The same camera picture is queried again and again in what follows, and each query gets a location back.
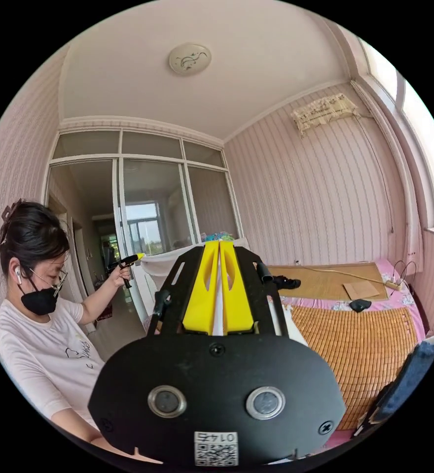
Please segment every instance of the white earbud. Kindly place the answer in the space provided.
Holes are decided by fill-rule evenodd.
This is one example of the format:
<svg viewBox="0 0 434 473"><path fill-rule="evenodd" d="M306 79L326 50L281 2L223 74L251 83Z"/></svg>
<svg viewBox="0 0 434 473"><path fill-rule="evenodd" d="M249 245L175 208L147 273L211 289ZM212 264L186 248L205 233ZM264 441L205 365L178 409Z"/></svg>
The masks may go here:
<svg viewBox="0 0 434 473"><path fill-rule="evenodd" d="M16 269L15 269L15 274L16 274L16 277L18 278L18 284L21 284L20 268L16 268Z"/></svg>

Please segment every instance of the white t-shirt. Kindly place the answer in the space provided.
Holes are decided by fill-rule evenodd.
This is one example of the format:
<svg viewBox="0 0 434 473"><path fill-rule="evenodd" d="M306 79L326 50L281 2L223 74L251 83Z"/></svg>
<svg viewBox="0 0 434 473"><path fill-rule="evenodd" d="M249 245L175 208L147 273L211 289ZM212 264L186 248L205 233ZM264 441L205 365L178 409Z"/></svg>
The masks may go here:
<svg viewBox="0 0 434 473"><path fill-rule="evenodd" d="M93 427L87 404L104 362L78 325L81 304L61 299L48 323L0 306L0 355L10 376L46 418L71 407Z"/></svg>

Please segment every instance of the woman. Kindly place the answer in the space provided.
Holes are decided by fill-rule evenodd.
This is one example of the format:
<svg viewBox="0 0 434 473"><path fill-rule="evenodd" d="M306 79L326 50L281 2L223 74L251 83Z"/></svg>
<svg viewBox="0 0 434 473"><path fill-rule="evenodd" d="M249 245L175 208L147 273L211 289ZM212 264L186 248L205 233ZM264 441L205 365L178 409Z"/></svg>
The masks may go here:
<svg viewBox="0 0 434 473"><path fill-rule="evenodd" d="M79 325L93 322L130 279L116 267L81 304L58 297L69 251L66 232L48 208L19 200L2 215L0 265L7 294L0 306L0 355L17 386L45 417L109 451L87 408L104 365ZM132 458L155 462L135 452Z"/></svg>

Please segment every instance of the eyeglasses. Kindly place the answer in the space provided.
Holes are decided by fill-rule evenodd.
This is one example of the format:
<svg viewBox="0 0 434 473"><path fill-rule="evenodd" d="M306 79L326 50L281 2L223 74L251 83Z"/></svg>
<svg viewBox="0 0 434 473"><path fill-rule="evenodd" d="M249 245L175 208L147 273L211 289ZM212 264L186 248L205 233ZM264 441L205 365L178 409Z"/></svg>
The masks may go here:
<svg viewBox="0 0 434 473"><path fill-rule="evenodd" d="M59 293L59 291L61 290L61 288L63 287L63 284L64 284L64 280L66 279L68 273L66 271L63 271L63 270L60 270L59 271L59 275L56 276L56 279L59 279L58 283L55 284L51 284L49 283L48 281L46 281L44 278L42 278L39 274L36 274L31 268L30 268L30 271L35 274L36 276L38 276L42 281L44 281L46 284L49 284L55 291L54 291L54 297L56 297Z"/></svg>

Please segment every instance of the circular sensor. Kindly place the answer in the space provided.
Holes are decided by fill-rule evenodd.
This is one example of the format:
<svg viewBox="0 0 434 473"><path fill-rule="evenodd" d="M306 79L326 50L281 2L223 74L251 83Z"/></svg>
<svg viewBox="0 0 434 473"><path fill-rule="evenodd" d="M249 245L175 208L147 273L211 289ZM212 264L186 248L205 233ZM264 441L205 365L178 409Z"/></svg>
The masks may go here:
<svg viewBox="0 0 434 473"><path fill-rule="evenodd" d="M279 389L264 386L250 393L246 408L254 419L268 420L276 417L284 409L285 404L285 396Z"/></svg>
<svg viewBox="0 0 434 473"><path fill-rule="evenodd" d="M159 417L173 419L186 410L187 403L184 394L179 389L163 385L150 391L148 406Z"/></svg>

